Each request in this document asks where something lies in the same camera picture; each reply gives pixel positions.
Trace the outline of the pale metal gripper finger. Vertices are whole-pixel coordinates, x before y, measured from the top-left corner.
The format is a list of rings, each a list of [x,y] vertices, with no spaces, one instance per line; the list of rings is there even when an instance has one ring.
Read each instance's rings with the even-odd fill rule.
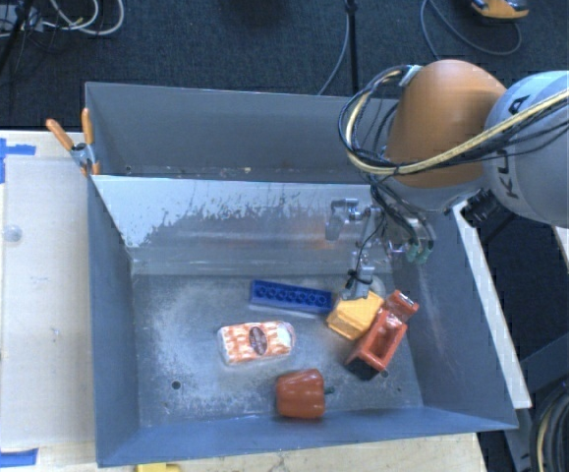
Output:
[[[325,224],[325,239],[337,241],[343,227],[350,222],[358,222],[363,218],[359,210],[359,200],[345,198],[334,200],[330,204],[330,215]]]
[[[370,258],[370,240],[369,236],[359,241],[352,253],[346,282],[340,290],[340,297],[343,300],[356,300],[369,296],[375,273],[375,264]]]

